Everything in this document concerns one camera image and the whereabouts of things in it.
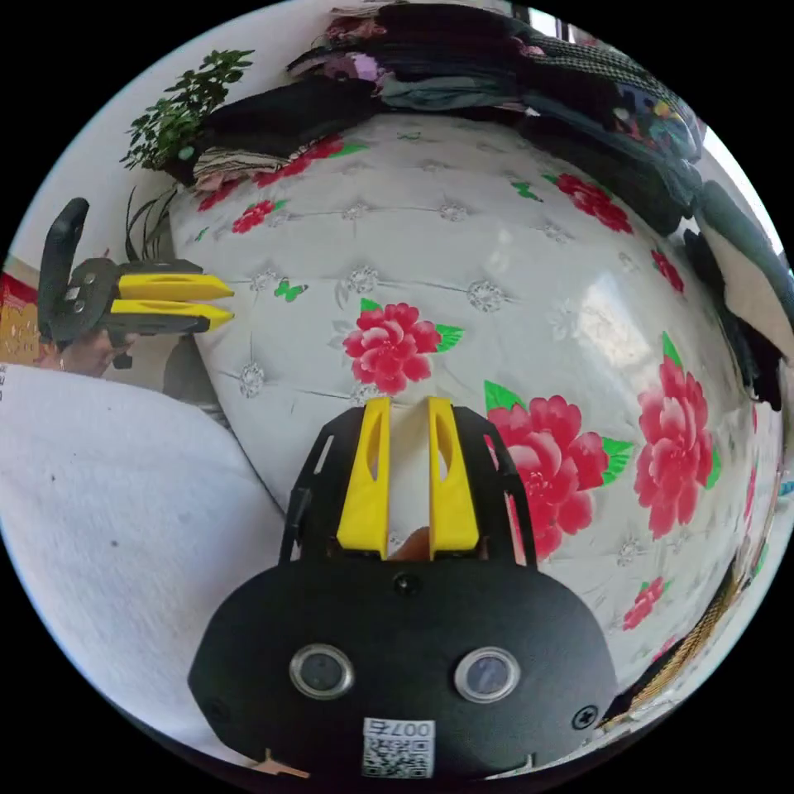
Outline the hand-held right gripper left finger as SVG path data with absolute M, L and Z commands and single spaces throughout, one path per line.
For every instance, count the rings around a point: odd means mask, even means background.
M 342 550 L 386 554 L 389 541 L 390 399 L 369 400 L 352 460 L 336 540 Z

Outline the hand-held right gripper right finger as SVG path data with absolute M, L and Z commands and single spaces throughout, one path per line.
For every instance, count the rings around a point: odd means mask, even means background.
M 428 398 L 429 552 L 474 552 L 480 533 L 452 403 Z

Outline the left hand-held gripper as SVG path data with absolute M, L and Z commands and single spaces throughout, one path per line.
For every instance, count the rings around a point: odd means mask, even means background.
M 187 260 L 134 261 L 123 265 L 107 258 L 76 267 L 60 295 L 60 350 L 92 332 L 105 331 L 118 350 L 112 365 L 132 368 L 129 336 L 184 336 L 220 328 L 234 313 L 212 301 L 234 290 L 217 276 Z

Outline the person's right hand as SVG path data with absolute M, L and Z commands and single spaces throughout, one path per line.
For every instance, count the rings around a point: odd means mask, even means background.
M 389 556 L 390 562 L 428 562 L 430 559 L 429 527 L 412 532 Z

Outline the person's left hand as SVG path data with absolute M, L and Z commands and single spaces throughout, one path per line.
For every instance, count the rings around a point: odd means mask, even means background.
M 42 370 L 100 378 L 117 355 L 108 334 L 98 331 L 82 336 L 62 351 L 53 346 L 37 366 Z

